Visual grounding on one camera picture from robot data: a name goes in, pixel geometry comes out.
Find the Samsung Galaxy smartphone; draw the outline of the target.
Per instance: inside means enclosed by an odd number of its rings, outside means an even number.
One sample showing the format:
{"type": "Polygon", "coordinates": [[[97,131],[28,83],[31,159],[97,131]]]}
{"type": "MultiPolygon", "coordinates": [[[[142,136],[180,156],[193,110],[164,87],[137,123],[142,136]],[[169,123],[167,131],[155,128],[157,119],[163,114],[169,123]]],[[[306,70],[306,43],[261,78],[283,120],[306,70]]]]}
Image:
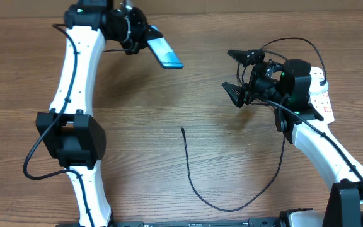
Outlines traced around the Samsung Galaxy smartphone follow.
{"type": "Polygon", "coordinates": [[[150,26],[146,33],[146,40],[151,52],[164,69],[182,69],[183,63],[171,48],[163,34],[155,26],[150,26]]]}

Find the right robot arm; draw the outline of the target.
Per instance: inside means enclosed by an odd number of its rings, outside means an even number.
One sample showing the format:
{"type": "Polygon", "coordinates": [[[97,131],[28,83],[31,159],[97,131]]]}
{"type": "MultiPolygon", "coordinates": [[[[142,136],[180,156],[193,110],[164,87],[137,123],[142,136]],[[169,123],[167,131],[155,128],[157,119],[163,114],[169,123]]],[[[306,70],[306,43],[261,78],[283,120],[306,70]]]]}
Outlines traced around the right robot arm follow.
{"type": "Polygon", "coordinates": [[[334,121],[328,83],[320,68],[300,59],[266,61],[262,50],[229,50],[240,66],[251,66],[240,86],[223,83],[237,107],[260,100],[274,108],[275,126],[302,151],[330,190],[325,212],[282,211],[275,226],[363,226],[363,166],[329,130],[334,121]]]}

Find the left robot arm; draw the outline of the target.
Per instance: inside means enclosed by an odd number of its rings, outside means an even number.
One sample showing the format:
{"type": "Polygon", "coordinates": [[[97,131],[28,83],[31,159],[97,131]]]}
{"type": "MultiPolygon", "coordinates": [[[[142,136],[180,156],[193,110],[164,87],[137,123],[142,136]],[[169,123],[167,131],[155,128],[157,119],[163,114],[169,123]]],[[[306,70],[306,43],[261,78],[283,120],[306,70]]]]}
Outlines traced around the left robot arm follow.
{"type": "Polygon", "coordinates": [[[182,63],[162,33],[131,1],[118,9],[111,1],[78,1],[55,28],[66,36],[66,53],[57,92],[47,112],[37,114],[38,143],[44,144],[69,177],[79,208],[79,226],[113,226],[113,211],[103,186],[101,161],[107,140],[93,117],[93,90],[107,41],[128,55],[149,48],[163,68],[182,63]]]}

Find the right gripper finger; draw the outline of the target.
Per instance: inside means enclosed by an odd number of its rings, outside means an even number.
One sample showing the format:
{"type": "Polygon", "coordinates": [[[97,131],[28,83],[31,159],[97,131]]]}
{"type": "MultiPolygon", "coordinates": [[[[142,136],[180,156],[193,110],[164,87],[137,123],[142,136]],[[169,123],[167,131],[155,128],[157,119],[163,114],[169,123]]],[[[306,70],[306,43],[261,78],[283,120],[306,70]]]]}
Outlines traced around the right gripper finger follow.
{"type": "Polygon", "coordinates": [[[241,108],[244,104],[246,104],[248,90],[245,85],[237,86],[228,82],[223,82],[221,86],[225,89],[226,93],[229,95],[236,107],[241,108]]]}
{"type": "Polygon", "coordinates": [[[261,63],[265,58],[265,53],[262,50],[228,50],[227,54],[243,67],[261,63]]]}

